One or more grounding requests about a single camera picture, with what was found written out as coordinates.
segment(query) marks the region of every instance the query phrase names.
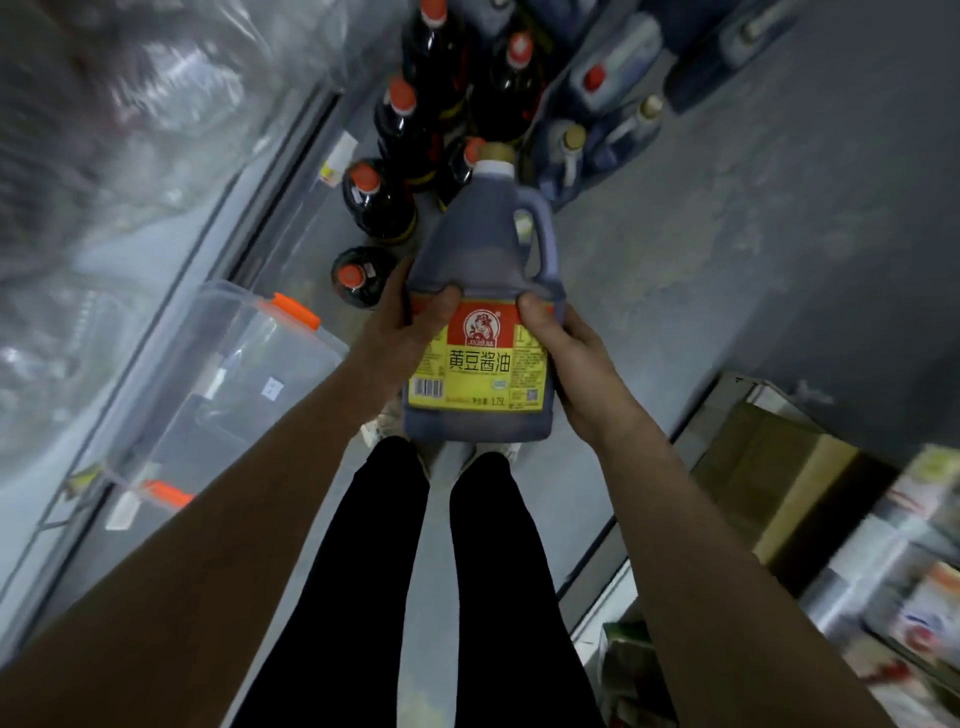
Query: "jug handle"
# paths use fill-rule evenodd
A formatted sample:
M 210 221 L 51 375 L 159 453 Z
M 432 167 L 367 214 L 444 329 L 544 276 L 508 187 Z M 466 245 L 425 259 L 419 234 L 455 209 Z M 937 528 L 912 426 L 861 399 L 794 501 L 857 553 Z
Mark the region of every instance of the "jug handle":
M 557 252 L 557 236 L 550 224 L 553 210 L 546 198 L 533 187 L 519 186 L 516 189 L 517 209 L 526 210 L 534 219 L 537 240 L 540 242 L 540 272 L 534 280 L 559 282 L 560 255 Z

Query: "plastic bottle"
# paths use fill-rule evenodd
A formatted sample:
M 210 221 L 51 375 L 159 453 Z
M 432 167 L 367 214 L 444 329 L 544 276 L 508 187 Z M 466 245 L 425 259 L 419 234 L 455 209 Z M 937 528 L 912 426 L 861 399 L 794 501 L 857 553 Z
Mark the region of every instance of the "plastic bottle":
M 486 143 L 479 136 L 465 136 L 447 148 L 437 173 L 437 204 L 443 212 L 450 207 L 453 198 L 470 184 L 480 150 Z
M 674 111 L 683 113 L 699 104 L 790 30 L 800 5 L 799 0 L 749 3 L 680 58 L 663 83 Z
M 659 22 L 664 47 L 685 56 L 738 4 L 739 0 L 642 0 L 640 7 Z
M 373 308 L 380 303 L 383 287 L 395 267 L 396 258 L 383 248 L 350 248 L 333 262 L 330 282 L 337 295 L 350 305 Z
M 379 159 L 354 162 L 344 175 L 343 188 L 357 227 L 378 242 L 399 245 L 417 229 L 414 196 Z
M 531 158 L 537 189 L 554 211 L 580 194 L 587 130 L 569 119 L 544 124 L 534 137 Z
M 467 34 L 446 0 L 420 0 L 403 28 L 403 76 L 441 125 L 454 125 L 467 100 Z
M 570 69 L 557 97 L 557 115 L 589 124 L 613 110 L 662 49 L 657 20 L 635 12 L 615 36 Z
M 518 146 L 537 115 L 543 76 L 529 33 L 497 44 L 487 73 L 477 81 L 470 112 L 478 135 Z
M 550 205 L 517 186 L 514 151 L 487 144 L 473 182 L 453 201 L 407 278 L 414 316 L 450 283 L 464 298 L 404 388 L 404 428 L 414 440 L 532 442 L 550 434 L 554 378 L 547 354 L 520 322 L 516 299 L 533 291 L 563 318 Z M 533 218 L 540 272 L 524 274 L 515 214 Z
M 650 95 L 600 119 L 587 137 L 585 184 L 598 184 L 649 147 L 660 134 L 662 112 L 663 101 Z
M 417 104 L 417 92 L 400 77 L 390 81 L 373 122 L 380 154 L 414 192 L 427 189 L 437 176 L 444 153 L 437 120 Z

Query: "sticker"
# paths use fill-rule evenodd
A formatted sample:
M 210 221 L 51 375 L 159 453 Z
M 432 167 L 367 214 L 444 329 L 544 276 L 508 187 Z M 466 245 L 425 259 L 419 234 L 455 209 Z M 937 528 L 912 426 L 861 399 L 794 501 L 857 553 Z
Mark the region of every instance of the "sticker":
M 414 315 L 430 299 L 412 300 Z M 547 354 L 510 301 L 467 300 L 430 343 L 413 378 L 411 405 L 474 412 L 541 412 Z
M 336 187 L 344 178 L 344 173 L 353 161 L 353 152 L 357 148 L 356 139 L 349 132 L 340 134 L 340 139 L 326 158 L 320 169 L 320 179 L 331 187 Z
M 279 397 L 282 390 L 283 382 L 277 381 L 271 376 L 267 379 L 267 383 L 264 385 L 263 391 L 260 394 L 270 401 L 276 401 L 276 398 Z
M 129 531 L 142 502 L 136 493 L 126 491 L 117 499 L 117 504 L 113 506 L 104 528 L 107 531 Z

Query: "brand logo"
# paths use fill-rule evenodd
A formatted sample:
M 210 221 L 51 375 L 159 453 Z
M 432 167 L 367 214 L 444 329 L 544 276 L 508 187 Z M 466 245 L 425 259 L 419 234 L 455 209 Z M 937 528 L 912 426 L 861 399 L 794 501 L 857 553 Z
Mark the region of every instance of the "brand logo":
M 478 308 L 464 321 L 464 336 L 469 347 L 496 348 L 496 338 L 500 335 L 500 314 Z

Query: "forearm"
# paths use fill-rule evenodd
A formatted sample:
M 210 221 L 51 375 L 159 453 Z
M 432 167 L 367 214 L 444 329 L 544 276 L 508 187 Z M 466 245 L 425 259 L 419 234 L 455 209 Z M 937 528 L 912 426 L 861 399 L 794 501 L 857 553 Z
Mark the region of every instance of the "forearm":
M 890 725 L 645 413 L 598 454 L 682 725 Z
M 339 379 L 0 673 L 6 725 L 219 725 L 356 432 Z

